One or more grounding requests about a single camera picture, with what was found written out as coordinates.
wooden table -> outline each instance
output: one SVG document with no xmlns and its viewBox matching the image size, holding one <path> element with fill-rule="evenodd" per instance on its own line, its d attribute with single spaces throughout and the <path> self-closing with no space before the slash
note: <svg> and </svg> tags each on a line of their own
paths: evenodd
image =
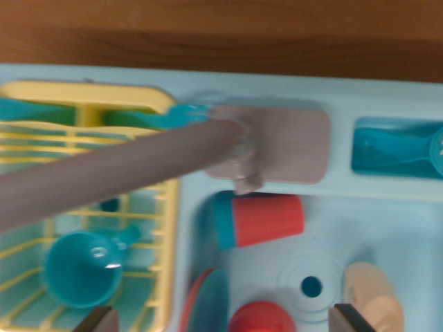
<svg viewBox="0 0 443 332">
<path fill-rule="evenodd" d="M 0 62 L 443 82 L 443 1 L 1 0 Z"/>
</svg>

sink compartment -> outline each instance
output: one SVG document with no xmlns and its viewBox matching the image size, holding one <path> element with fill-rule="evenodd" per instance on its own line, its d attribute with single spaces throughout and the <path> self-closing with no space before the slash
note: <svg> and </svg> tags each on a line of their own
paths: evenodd
<svg viewBox="0 0 443 332">
<path fill-rule="evenodd" d="M 437 331 L 440 326 L 443 205 L 301 196 L 304 233 L 219 251 L 210 208 L 213 194 L 192 207 L 188 272 L 191 283 L 207 268 L 227 271 L 231 317 L 246 303 L 270 300 L 290 313 L 299 331 L 326 332 L 328 308 L 343 301 L 346 267 L 367 261 L 392 282 L 407 331 Z"/>
<path fill-rule="evenodd" d="M 359 118 L 355 124 L 356 131 L 359 129 L 375 129 L 417 139 L 428 138 L 442 127 L 443 122 L 441 121 L 409 118 Z M 443 179 L 443 176 L 435 170 L 429 160 L 415 160 L 396 165 L 377 165 L 376 162 L 370 162 L 371 165 L 362 165 L 359 163 L 362 154 L 366 155 L 365 158 L 368 158 L 369 154 L 372 155 L 371 158 L 379 158 L 381 154 L 370 139 L 363 144 L 361 140 L 357 141 L 356 131 L 354 132 L 352 151 L 352 170 L 357 174 Z"/>
</svg>

drain hole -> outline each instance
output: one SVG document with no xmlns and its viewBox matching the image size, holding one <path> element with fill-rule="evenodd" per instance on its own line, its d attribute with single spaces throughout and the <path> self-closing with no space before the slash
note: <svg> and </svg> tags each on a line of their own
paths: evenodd
<svg viewBox="0 0 443 332">
<path fill-rule="evenodd" d="M 306 277 L 302 281 L 302 292 L 308 297 L 318 297 L 321 294 L 322 286 L 316 277 Z"/>
</svg>

teal mug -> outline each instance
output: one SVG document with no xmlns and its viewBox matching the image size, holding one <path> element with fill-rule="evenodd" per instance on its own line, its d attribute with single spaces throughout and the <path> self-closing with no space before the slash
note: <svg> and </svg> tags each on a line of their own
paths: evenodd
<svg viewBox="0 0 443 332">
<path fill-rule="evenodd" d="M 123 252 L 141 237 L 136 226 L 120 233 L 81 230 L 60 237 L 45 262 L 50 293 L 73 308 L 102 304 L 123 276 Z"/>
</svg>

red bowl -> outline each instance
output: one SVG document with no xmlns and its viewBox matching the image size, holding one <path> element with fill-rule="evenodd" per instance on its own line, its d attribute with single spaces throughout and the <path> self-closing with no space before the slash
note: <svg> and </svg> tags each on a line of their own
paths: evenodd
<svg viewBox="0 0 443 332">
<path fill-rule="evenodd" d="M 230 320 L 229 332 L 297 332 L 291 316 L 272 302 L 251 302 Z"/>
</svg>

